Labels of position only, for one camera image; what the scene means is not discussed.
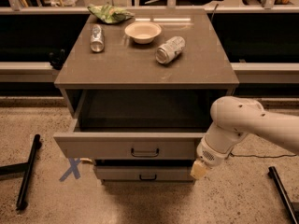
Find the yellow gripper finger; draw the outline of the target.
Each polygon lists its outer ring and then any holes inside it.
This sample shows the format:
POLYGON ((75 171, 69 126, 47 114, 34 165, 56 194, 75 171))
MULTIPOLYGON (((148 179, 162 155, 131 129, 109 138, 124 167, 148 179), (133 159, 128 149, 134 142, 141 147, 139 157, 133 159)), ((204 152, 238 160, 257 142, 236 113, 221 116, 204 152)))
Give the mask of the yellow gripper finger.
POLYGON ((210 168, 203 161, 196 160, 192 165, 191 176, 199 180, 204 177, 209 170, 210 168))

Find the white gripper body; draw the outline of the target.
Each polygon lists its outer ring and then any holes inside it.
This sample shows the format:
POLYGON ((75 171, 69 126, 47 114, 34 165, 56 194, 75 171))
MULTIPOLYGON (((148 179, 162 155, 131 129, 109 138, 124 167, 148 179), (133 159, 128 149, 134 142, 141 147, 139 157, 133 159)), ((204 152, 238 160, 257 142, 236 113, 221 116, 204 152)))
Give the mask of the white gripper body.
POLYGON ((228 157, 231 149, 222 153, 212 148, 203 137, 196 148, 197 158, 203 162, 206 166, 212 168, 219 166, 228 157))

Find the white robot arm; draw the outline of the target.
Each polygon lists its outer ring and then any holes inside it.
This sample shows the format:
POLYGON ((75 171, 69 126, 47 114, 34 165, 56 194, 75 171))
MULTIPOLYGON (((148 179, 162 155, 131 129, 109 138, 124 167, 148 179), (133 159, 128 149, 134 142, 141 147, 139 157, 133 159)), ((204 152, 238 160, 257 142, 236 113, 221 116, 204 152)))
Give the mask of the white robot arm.
POLYGON ((248 134, 299 154, 299 117, 268 112, 256 100, 223 96, 210 108, 212 123, 196 149, 191 176, 200 179, 226 159, 248 134))

